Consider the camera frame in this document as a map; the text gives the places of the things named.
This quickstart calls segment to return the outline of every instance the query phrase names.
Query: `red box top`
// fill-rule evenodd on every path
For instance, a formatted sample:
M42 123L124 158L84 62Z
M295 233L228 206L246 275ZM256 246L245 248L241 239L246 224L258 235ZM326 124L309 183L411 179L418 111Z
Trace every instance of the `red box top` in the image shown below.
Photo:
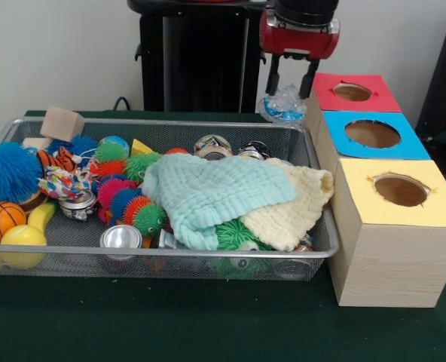
M380 75L317 73L313 89L322 111L402 112Z

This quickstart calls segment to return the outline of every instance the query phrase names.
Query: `light blue towel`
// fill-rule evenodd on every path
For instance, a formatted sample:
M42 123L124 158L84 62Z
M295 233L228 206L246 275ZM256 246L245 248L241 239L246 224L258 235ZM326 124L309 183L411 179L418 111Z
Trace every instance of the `light blue towel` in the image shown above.
M198 250L216 250L216 225L297 197L279 167L238 156L165 155L147 169L142 189L166 210L176 239Z

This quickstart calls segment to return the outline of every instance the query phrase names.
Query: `yellow paper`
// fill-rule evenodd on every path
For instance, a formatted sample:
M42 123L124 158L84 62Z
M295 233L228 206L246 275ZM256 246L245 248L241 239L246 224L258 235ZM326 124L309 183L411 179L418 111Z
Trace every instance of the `yellow paper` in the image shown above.
M350 193L366 224L446 227L446 181L434 161L342 158ZM427 199L417 206L394 204L374 187L376 176L397 173L427 186Z
M143 142L139 142L138 140L133 140L133 147L131 147L131 155L142 155L145 153L154 152L152 149L147 147Z

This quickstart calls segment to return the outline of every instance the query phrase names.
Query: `metal basket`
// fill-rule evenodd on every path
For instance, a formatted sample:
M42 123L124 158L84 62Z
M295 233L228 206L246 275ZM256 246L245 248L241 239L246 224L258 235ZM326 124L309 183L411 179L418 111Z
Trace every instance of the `metal basket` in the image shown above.
M26 137L39 137L41 123L42 118L12 121L1 132L0 142L21 143ZM161 153L172 147L192 149L194 142L208 133L222 135L235 147L260 140L268 145L273 157L319 167L305 130L275 124L86 119L84 126L84 134L96 140L116 135L131 143L136 138ZM2 266L0 275L308 281L324 259L338 250L329 206L310 232L312 252L99 248L99 237L105 229L97 218L79 222L58 210L47 226L46 247L0 245L0 253L23 253L21 257L27 258L43 253L43 261L29 270ZM168 235L161 232L158 237ZM122 262L111 255L132 257Z

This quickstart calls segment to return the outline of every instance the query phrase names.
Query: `cream cloth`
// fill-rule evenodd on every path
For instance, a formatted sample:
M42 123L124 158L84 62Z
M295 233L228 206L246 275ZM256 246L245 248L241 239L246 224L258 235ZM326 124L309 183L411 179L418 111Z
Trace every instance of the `cream cloth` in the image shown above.
M262 242L277 250L292 251L322 215L322 208L334 194L334 178L327 170L290 166L278 158L266 160L281 167L298 197L289 202L259 207L241 221Z

